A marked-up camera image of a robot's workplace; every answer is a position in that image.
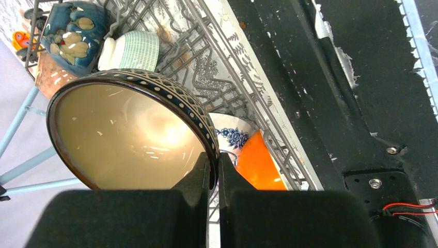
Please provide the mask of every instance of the gray wire rack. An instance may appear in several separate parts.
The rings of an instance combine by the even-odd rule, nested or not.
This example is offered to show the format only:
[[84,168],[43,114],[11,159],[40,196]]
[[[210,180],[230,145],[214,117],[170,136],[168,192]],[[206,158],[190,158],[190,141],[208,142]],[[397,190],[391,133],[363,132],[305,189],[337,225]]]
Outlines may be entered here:
[[[62,2],[35,0],[42,2]],[[293,190],[316,190],[309,173],[299,161],[291,143],[286,138],[281,126],[276,121],[268,104],[258,91],[236,52],[232,49],[220,25],[214,18],[204,0],[176,0],[179,7],[179,18],[187,23],[187,28],[180,28],[175,19],[175,10],[166,5],[167,0],[95,0],[114,15],[114,23],[107,37],[117,38],[130,30],[156,32],[160,36],[160,56],[156,72],[174,79],[191,90],[209,112],[254,113],[254,125],[263,131],[265,143]],[[31,30],[35,30],[35,19],[47,12],[38,12],[38,4],[34,7]],[[171,30],[162,25],[163,16]],[[168,32],[176,34],[177,39],[164,39]],[[31,34],[30,40],[36,38],[36,47],[40,44],[41,35]],[[30,67],[36,65],[37,52],[28,48],[25,68],[30,76]],[[216,63],[222,63],[230,78],[219,79],[211,76],[214,70],[212,57],[219,57]],[[210,218],[218,214],[217,194],[210,200]]]

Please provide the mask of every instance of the bolt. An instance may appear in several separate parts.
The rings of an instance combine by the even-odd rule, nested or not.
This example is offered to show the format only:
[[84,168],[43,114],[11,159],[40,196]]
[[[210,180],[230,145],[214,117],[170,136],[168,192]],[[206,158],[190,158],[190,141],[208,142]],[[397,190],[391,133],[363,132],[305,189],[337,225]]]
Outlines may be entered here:
[[398,153],[398,149],[397,149],[397,147],[392,146],[392,147],[388,147],[386,149],[386,152],[391,154],[391,155],[396,155]]
[[369,184],[370,184],[371,188],[378,190],[380,188],[380,186],[382,186],[382,181],[374,178],[374,179],[371,179],[369,181]]

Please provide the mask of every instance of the cable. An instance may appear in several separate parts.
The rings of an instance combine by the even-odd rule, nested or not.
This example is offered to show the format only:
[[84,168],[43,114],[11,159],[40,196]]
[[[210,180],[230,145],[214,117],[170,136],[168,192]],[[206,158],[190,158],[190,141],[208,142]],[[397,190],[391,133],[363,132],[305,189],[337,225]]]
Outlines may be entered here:
[[383,210],[386,210],[390,207],[411,207],[411,208],[421,208],[421,209],[427,209],[427,208],[431,208],[433,206],[435,206],[435,200],[433,200],[433,202],[429,205],[418,205],[418,204],[410,204],[410,203],[390,203],[388,205],[386,205],[385,207],[383,207]]
[[397,212],[397,213],[393,213],[393,216],[401,215],[401,214],[405,214],[405,215],[427,215],[427,214],[432,214],[432,213],[438,213],[438,211],[424,212],[424,213],[409,213],[409,212],[402,213],[402,212]]

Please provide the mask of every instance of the bowl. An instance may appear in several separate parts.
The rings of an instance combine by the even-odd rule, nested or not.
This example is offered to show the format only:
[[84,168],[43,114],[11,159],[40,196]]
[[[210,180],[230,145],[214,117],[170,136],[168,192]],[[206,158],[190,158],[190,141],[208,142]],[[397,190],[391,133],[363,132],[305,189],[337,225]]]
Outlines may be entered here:
[[51,99],[53,94],[62,86],[76,78],[76,76],[61,68],[47,51],[40,53],[35,75],[35,86],[47,99]]
[[260,130],[243,146],[236,170],[257,190],[287,190]]
[[158,61],[158,35],[145,31],[130,31],[117,40],[108,37],[100,54],[98,69],[135,68],[154,71]]
[[218,141],[201,103],[164,76],[101,71],[63,86],[47,111],[50,139],[91,189],[170,189],[201,152],[217,182]]
[[231,115],[210,113],[210,117],[216,130],[219,149],[227,152],[234,162],[256,130],[246,121]]
[[54,4],[41,44],[64,70],[85,76],[96,65],[109,24],[109,12],[96,4],[81,1]]

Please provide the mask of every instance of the white mug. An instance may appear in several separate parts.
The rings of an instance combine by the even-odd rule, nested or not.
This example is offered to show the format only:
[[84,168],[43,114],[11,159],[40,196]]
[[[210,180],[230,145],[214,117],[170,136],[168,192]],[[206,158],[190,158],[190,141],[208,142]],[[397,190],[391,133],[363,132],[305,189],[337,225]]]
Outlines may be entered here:
[[110,69],[143,69],[155,71],[160,41],[155,33],[130,31],[117,40],[108,37],[99,58],[100,71]]

